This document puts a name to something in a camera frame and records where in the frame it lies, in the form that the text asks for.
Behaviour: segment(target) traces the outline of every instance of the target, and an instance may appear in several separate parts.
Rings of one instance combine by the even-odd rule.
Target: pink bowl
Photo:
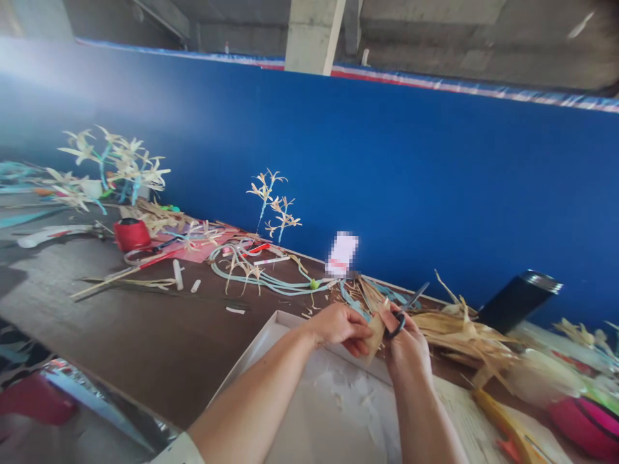
[[[555,425],[590,456],[619,463],[619,417],[589,398],[566,398],[548,406]]]

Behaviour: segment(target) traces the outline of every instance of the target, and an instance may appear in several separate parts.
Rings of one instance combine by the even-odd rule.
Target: scissor handle
[[[398,327],[393,331],[393,332],[389,332],[386,328],[385,328],[385,335],[384,337],[387,340],[392,339],[393,337],[395,337],[398,333],[400,333],[402,331],[402,329],[404,328],[404,324],[406,322],[406,319],[404,318],[404,313],[401,311],[397,314],[395,314],[395,318],[400,322],[398,324]]]

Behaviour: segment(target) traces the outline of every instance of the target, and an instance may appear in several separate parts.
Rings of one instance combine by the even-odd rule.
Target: table surface
[[[228,297],[249,305],[248,311],[233,314],[224,300],[193,300],[175,296],[105,289],[74,302],[70,295],[89,284],[75,279],[102,277],[126,268],[122,254],[112,241],[96,238],[59,238],[34,249],[13,246],[10,234],[35,231],[58,224],[91,224],[96,213],[63,211],[53,217],[0,231],[0,316],[40,341],[62,358],[103,382],[112,390],[146,409],[155,417],[186,429],[204,410],[234,363],[240,358],[274,311],[301,315],[311,307],[309,296],[293,298],[269,289],[230,282]],[[117,218],[112,210],[102,222]],[[324,264],[301,258],[313,278],[324,276]],[[206,264],[183,262],[183,280],[191,287],[202,284],[197,294],[226,296],[225,279]],[[303,282],[294,262],[275,264],[270,273],[289,282]],[[141,280],[173,277],[172,262],[165,260],[132,278]],[[314,296],[324,307],[328,292]],[[432,300],[424,306],[437,307]],[[433,357],[435,374],[457,385],[469,387],[462,374],[469,370],[439,356]],[[498,383],[489,392],[502,403],[534,416],[552,428],[542,412],[511,397]],[[593,462],[557,433],[574,462]]]

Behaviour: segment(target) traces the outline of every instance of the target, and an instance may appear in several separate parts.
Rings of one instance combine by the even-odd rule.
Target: black thermos
[[[523,272],[484,305],[476,322],[505,334],[548,298],[557,295],[561,287],[563,284],[545,274],[531,270]]]

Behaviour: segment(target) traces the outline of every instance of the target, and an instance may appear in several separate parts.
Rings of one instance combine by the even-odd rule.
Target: yellow item
[[[474,390],[473,399],[484,411],[490,422],[507,435],[507,441],[498,444],[518,464],[555,464],[522,426],[483,390]]]

